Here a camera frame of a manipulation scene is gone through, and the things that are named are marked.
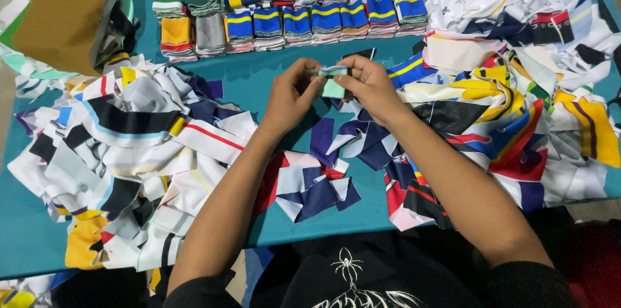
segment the forearm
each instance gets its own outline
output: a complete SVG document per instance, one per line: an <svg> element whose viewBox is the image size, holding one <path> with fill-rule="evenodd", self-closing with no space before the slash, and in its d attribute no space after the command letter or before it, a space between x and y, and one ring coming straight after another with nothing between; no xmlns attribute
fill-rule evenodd
<svg viewBox="0 0 621 308"><path fill-rule="evenodd" d="M485 170L454 150L411 112L401 113L389 129L420 169L455 227L490 265L525 260L551 266L520 209Z"/></svg>
<svg viewBox="0 0 621 308"><path fill-rule="evenodd" d="M218 275L238 256L265 167L281 136L259 127L199 211L186 235L168 293L201 276Z"/></svg>

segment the person's right hand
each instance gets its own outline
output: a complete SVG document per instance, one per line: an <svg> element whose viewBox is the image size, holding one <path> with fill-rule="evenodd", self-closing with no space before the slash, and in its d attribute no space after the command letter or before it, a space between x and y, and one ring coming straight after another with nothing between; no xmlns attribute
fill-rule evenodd
<svg viewBox="0 0 621 308"><path fill-rule="evenodd" d="M412 114L397 95L384 66L360 55L343 58L337 66L349 67L352 76L336 75L334 81L356 96L378 124L390 126L404 114Z"/></svg>

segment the person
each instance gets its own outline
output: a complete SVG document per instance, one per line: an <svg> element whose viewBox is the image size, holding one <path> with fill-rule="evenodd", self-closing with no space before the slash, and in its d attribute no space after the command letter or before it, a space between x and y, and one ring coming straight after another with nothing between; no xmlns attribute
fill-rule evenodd
<svg viewBox="0 0 621 308"><path fill-rule="evenodd" d="M488 268L459 279L421 249L422 238L396 231L338 235L277 252L250 306L576 306L568 283L508 193L401 102L384 67L359 55L338 65L349 67L351 76L337 75L336 83L396 137ZM225 291L222 274L242 249L270 156L326 82L313 72L319 68L319 62L300 58L274 79L263 120L188 231L169 278L165 308L239 307Z"/></svg>

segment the teal table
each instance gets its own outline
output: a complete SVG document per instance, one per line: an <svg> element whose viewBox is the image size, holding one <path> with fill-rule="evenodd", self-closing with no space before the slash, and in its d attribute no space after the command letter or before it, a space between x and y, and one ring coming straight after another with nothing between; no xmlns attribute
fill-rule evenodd
<svg viewBox="0 0 621 308"><path fill-rule="evenodd" d="M621 21L614 1L604 1L614 18ZM135 16L142 21L137 34L136 52L143 53L145 58L152 59L154 63L167 62L167 58L163 58L159 52L159 27L151 11L151 0L134 0L134 5ZM232 102L244 110L251 111L256 114L256 120L260 121L267 104L272 79L299 57L315 58L324 65L334 65L342 55L376 47L375 59L388 67L412 56L412 45L419 40L420 37L354 40L319 47L229 55L180 63L176 66L208 80L222 79L225 92L223 102ZM620 84L619 74L613 67L610 76L595 87L595 93L610 99ZM50 107L60 94L58 90L46 92L33 104L29 104L27 100L15 100L13 113L38 106ZM351 117L350 114L338 113L318 99L300 127L285 138L281 148L308 152L310 126L317 116L336 119L334 134L339 126ZM613 116L617 121L621 120L621 113L615 112ZM2 236L0 278L29 276L65 269L67 223L52 223L41 199L22 186L6 169L6 164L30 143L30 137L25 135L16 120L10 121L6 142L0 170L0 180L4 185L1 194L3 202L0 204ZM353 183L362 196L360 202L341 213L332 207L300 224L293 224L274 203L254 220L247 240L248 246L274 245L339 233L394 228L388 220L384 172L374 172L358 159L347 161L350 163L347 175L353 177ZM606 179L606 193L610 197L621 197L619 186L621 186L621 171L610 169Z"/></svg>

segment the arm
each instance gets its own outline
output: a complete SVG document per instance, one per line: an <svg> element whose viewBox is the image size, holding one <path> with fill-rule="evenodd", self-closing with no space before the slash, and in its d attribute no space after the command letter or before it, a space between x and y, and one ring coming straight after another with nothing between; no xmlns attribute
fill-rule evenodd
<svg viewBox="0 0 621 308"><path fill-rule="evenodd" d="M401 102L383 66L361 56L345 58L339 65L352 68L352 76L337 76L335 81L397 138L455 227L491 266L510 261L552 266L508 193ZM447 166L451 166L450 178L445 174Z"/></svg>
<svg viewBox="0 0 621 308"><path fill-rule="evenodd" d="M218 275L233 264L244 244L271 153L284 134L299 124L325 83L325 77L309 72L319 68L317 61L300 58L276 76L261 124L186 235L170 276L168 294L186 281ZM296 90L300 85L307 85L301 95Z"/></svg>

